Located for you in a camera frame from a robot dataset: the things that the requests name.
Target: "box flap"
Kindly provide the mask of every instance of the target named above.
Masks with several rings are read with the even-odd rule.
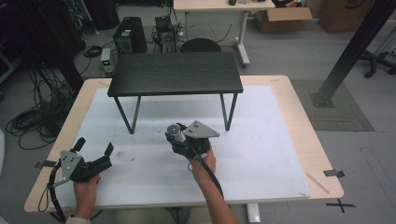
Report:
[[[267,11],[268,21],[302,21],[311,20],[309,7],[282,7]]]

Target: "hand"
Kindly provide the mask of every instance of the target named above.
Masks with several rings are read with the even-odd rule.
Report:
[[[214,174],[216,172],[216,157],[213,153],[212,147],[210,147],[209,151],[207,152],[207,156],[204,158],[204,161]],[[213,182],[206,169],[202,167],[202,164],[198,160],[192,160],[190,162],[194,179],[198,183],[198,185],[204,184],[207,181]]]
[[[89,219],[96,203],[96,184],[101,177],[94,176],[88,183],[74,182],[76,213],[74,217]]]

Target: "table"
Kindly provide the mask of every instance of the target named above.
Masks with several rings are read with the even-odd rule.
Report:
[[[344,191],[337,177],[327,177],[323,174],[323,171],[331,170],[332,166],[289,79],[285,76],[245,76],[241,77],[241,79],[244,85],[271,86],[289,130],[291,142],[305,173],[305,180],[311,191],[309,200],[341,198]],[[108,88],[110,82],[111,79],[103,78],[89,79],[84,83],[64,123],[64,127],[49,153],[48,161],[57,161],[60,157],[61,150],[69,149],[74,145],[79,127],[90,107],[96,90]],[[43,167],[26,200],[25,211],[37,212],[37,205],[41,193],[48,183],[51,169],[49,167]]]
[[[208,52],[122,54],[107,94],[114,97],[129,133],[134,133],[142,96],[218,93],[225,129],[228,131],[237,95],[242,92],[243,87],[233,54]],[[233,94],[228,118],[223,99],[225,93]],[[132,127],[119,100],[119,97],[131,96],[137,96]]]
[[[248,0],[246,4],[236,2],[235,6],[230,6],[228,0],[213,1],[213,0],[174,0],[174,10],[185,13],[185,31],[186,40],[189,40],[189,14],[196,11],[242,11],[241,28],[239,36],[235,38],[236,46],[241,55],[244,66],[250,64],[247,51],[244,46],[245,28],[247,25],[249,11],[267,10],[275,8],[272,1],[267,0],[264,2],[252,2]]]

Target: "open cardboard box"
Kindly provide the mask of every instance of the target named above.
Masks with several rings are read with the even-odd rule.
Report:
[[[309,7],[279,7],[254,13],[254,22],[262,33],[300,31],[303,21],[311,19]]]

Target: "desk foot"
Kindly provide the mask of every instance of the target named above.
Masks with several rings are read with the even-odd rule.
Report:
[[[247,204],[247,221],[248,223],[262,223],[259,205],[257,203]]]
[[[243,43],[239,43],[238,37],[235,38],[236,46],[238,47],[239,54],[241,55],[242,63],[244,66],[250,65],[250,60],[248,59],[247,51]]]

